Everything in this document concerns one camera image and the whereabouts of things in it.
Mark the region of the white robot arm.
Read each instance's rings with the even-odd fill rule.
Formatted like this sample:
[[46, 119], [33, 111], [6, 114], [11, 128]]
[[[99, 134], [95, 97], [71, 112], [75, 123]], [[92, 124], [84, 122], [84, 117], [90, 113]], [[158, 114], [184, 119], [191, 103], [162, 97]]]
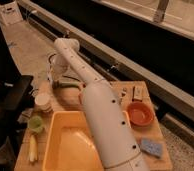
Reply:
[[81, 103], [104, 171], [150, 171], [110, 83], [78, 54], [80, 43], [57, 38], [52, 80], [68, 67], [85, 84]]

